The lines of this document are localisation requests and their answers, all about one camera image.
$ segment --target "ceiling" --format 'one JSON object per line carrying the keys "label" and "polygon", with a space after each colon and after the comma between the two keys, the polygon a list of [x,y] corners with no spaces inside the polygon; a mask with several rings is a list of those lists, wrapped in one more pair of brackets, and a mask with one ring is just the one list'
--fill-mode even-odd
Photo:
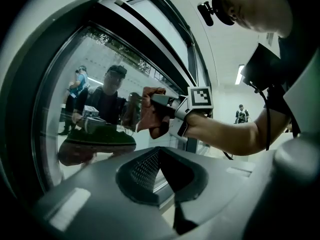
{"label": "ceiling", "polygon": [[[190,0],[197,8],[199,2],[211,0]],[[204,26],[214,58],[218,85],[234,85],[240,64],[246,64],[255,51],[258,42],[264,41],[266,34],[247,30],[234,24],[227,26],[213,16],[214,25]]]}

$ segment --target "black device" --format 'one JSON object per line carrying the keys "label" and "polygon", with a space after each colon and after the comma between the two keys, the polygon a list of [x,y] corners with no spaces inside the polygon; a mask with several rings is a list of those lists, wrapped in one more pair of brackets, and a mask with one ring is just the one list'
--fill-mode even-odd
{"label": "black device", "polygon": [[243,82],[247,85],[252,84],[260,91],[272,85],[283,84],[286,73],[280,58],[261,43],[241,71],[241,75],[244,76]]}
{"label": "black device", "polygon": [[201,13],[201,16],[203,17],[205,23],[210,27],[213,26],[214,21],[211,18],[211,15],[214,14],[214,11],[211,8],[209,2],[208,1],[201,2],[198,4],[197,8],[198,8],[198,11]]}

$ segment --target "man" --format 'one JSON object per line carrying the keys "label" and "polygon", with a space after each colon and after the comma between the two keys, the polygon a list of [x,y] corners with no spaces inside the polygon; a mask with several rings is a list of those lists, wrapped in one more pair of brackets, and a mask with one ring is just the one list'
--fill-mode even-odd
{"label": "man", "polygon": [[69,134],[70,126],[74,127],[75,125],[72,123],[72,113],[74,111],[76,99],[80,92],[85,88],[89,86],[88,81],[88,74],[87,74],[87,68],[84,65],[81,65],[76,71],[75,71],[75,82],[69,86],[69,95],[66,99],[65,103],[65,123],[64,123],[64,130],[58,135],[65,136]]}
{"label": "man", "polygon": [[244,110],[244,105],[239,105],[239,110],[235,113],[235,123],[248,123],[249,112],[248,110]]}
{"label": "man", "polygon": [[[268,89],[271,143],[288,125],[291,112],[284,93],[297,80],[319,45],[319,30],[314,9],[318,0],[212,0],[212,9],[226,25],[279,35],[282,68],[286,81]],[[227,153],[246,156],[266,148],[267,112],[264,109],[254,122],[224,124],[190,113],[185,135],[199,139]]]}
{"label": "man", "polygon": [[[128,126],[135,130],[136,99],[129,102],[118,97],[118,89],[125,79],[127,70],[120,65],[111,66],[104,75],[103,85],[85,88],[77,98],[72,115],[73,122],[81,130],[73,130],[61,145],[58,158],[65,166],[88,165],[97,152],[113,153],[113,156],[122,155],[135,150],[134,138],[125,132],[117,131],[117,125]],[[98,123],[92,133],[85,131],[83,110],[85,105],[94,107],[99,111],[98,116],[106,123]]]}
{"label": "man", "polygon": [[73,122],[81,124],[79,120],[82,118],[85,105],[87,105],[97,109],[101,119],[116,126],[126,102],[124,98],[118,98],[118,89],[126,74],[127,70],[123,66],[113,65],[105,73],[102,86],[84,89],[75,104]]}

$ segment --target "glass window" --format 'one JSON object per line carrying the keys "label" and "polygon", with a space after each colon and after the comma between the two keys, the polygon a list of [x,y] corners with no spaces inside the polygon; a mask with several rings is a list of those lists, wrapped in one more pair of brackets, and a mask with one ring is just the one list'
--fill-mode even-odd
{"label": "glass window", "polygon": [[54,67],[62,73],[52,99],[61,107],[50,105],[48,109],[49,114],[59,114],[46,122],[46,139],[54,132],[57,136],[57,155],[47,149],[49,163],[58,160],[66,179],[96,161],[149,147],[178,148],[178,140],[168,133],[152,139],[148,130],[137,132],[136,127],[144,87],[165,88],[173,97],[182,94],[180,89],[133,50],[97,28],[87,27],[75,38],[79,41],[72,52],[55,60]]}
{"label": "glass window", "polygon": [[198,141],[198,146],[196,147],[196,153],[198,155],[206,156],[209,152],[210,146],[208,144],[205,144],[202,141]]}
{"label": "glass window", "polygon": [[178,30],[168,20],[164,13],[150,0],[136,2],[132,7],[147,19],[171,44],[172,48],[181,58],[185,67],[189,68],[188,50],[185,41]]}
{"label": "glass window", "polygon": [[204,66],[200,60],[199,54],[195,51],[196,66],[198,72],[198,86],[209,86],[206,81],[206,73]]}

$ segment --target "black cable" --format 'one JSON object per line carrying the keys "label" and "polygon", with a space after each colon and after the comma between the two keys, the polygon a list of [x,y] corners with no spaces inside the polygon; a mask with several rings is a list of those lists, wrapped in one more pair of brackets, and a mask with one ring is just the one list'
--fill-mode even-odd
{"label": "black cable", "polygon": [[224,151],[222,151],[223,153],[224,153],[224,155],[229,159],[229,160],[233,160],[229,155],[228,155],[228,153],[226,153],[226,152],[224,152]]}
{"label": "black cable", "polygon": [[267,98],[264,95],[264,93],[260,90],[259,94],[262,96],[265,108],[266,108],[266,144],[265,144],[265,150],[269,150],[270,147],[270,139],[271,139],[271,124],[270,124],[270,110],[267,104]]}

